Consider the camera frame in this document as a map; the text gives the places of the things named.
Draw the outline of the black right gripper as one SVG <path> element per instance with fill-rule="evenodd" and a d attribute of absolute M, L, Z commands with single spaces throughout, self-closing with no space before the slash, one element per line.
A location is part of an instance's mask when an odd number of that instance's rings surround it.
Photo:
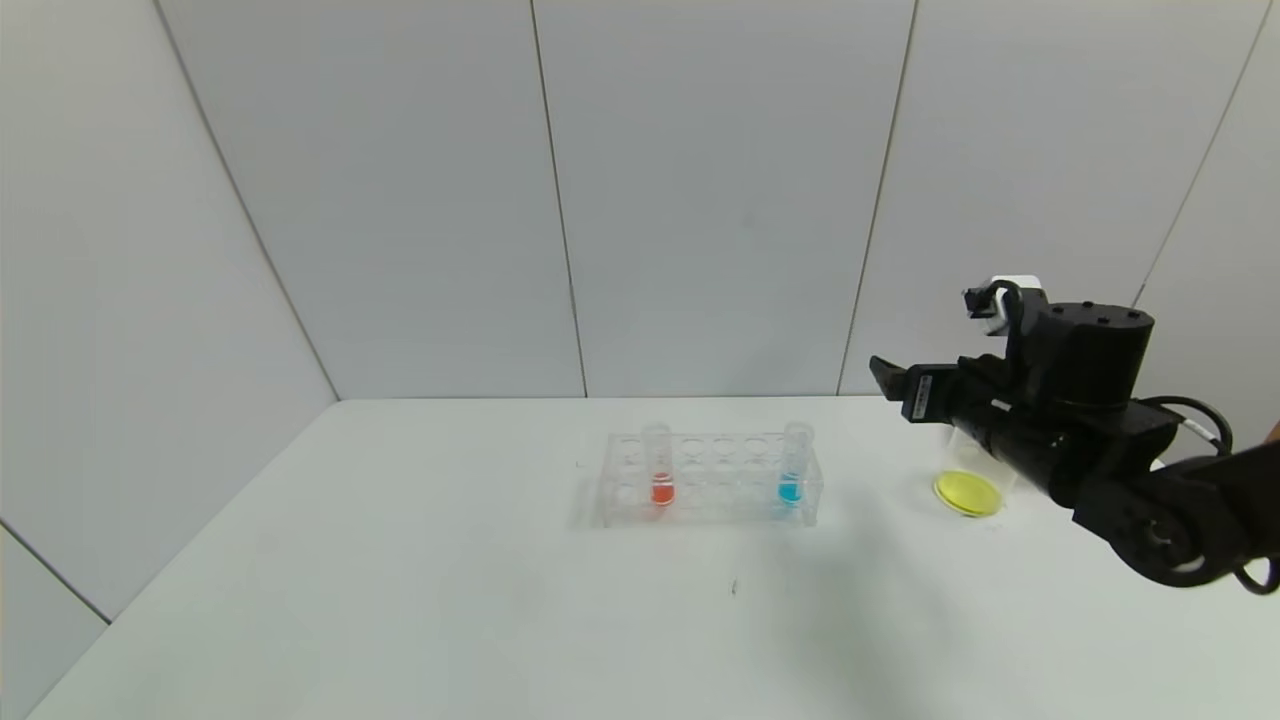
<path fill-rule="evenodd" d="M 1057 479 L 1062 437 L 1034 415 L 1005 360 L 960 357 L 906 370 L 873 355 L 869 370 L 886 400 L 902 402 L 908 421 L 952 427 L 1027 480 Z"/>

